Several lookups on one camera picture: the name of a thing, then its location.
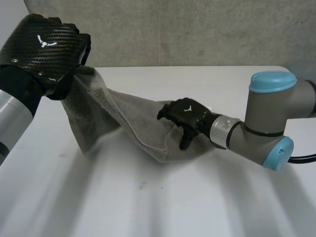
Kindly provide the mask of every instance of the gray towel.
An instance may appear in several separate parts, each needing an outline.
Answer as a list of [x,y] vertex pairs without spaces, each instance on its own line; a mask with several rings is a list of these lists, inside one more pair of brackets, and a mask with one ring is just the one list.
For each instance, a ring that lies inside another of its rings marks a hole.
[[159,162],[175,162],[201,156],[214,147],[200,134],[181,151],[183,129],[157,120],[166,102],[156,102],[107,89],[100,74],[79,67],[68,97],[62,101],[75,138],[85,153],[106,133],[122,126],[133,141]]

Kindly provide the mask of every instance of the gray robot arm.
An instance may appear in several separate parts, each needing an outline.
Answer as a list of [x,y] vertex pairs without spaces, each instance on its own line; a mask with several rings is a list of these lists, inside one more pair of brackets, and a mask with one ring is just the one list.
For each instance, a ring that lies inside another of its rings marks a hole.
[[293,141],[283,135],[286,121],[316,117],[316,82],[297,81],[290,72],[254,74],[244,122],[214,114],[188,98],[165,106],[158,119],[162,117],[184,128],[180,144],[183,150],[201,132],[217,148],[229,149],[277,171],[287,164],[294,149]]
[[316,84],[297,81],[289,72],[260,72],[249,86],[245,121],[219,116],[210,139],[259,165],[280,170],[294,143],[284,136],[288,119],[316,116]]
[[0,68],[0,165],[32,122],[42,94],[29,73]]

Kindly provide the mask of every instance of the silver cylindrical wrist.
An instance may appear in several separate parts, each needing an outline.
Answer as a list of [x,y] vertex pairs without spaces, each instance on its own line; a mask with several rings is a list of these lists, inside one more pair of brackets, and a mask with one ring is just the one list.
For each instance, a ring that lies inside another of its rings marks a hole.
[[211,127],[209,134],[211,141],[221,147],[228,148],[226,145],[228,134],[237,122],[240,122],[237,118],[230,118],[225,115],[219,116]]
[[0,143],[11,151],[32,120],[31,112],[22,102],[0,90]]

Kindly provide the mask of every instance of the white logo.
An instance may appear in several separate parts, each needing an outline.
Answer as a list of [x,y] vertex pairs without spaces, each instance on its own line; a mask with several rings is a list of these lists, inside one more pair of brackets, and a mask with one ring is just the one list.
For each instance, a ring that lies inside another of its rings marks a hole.
[[45,41],[42,41],[39,35],[38,35],[38,39],[39,39],[39,42],[41,43],[41,47],[42,48],[44,48],[45,46],[53,46],[53,45],[57,44],[56,42],[54,42],[54,43],[47,43]]
[[184,110],[184,112],[187,112],[187,111],[192,111],[192,107],[191,107],[191,105],[190,105],[189,109]]

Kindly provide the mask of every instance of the black cable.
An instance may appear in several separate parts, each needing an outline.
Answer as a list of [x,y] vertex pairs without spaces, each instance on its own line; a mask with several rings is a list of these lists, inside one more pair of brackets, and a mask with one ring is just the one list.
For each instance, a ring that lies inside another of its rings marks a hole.
[[316,157],[316,154],[308,155],[308,156],[303,156],[303,157],[291,157],[293,159],[304,159],[304,158],[312,158]]
[[306,164],[306,163],[311,163],[311,162],[315,162],[316,161],[316,157],[310,157],[310,158],[306,158],[306,159],[295,159],[295,158],[290,158],[288,160],[289,163],[292,164]]

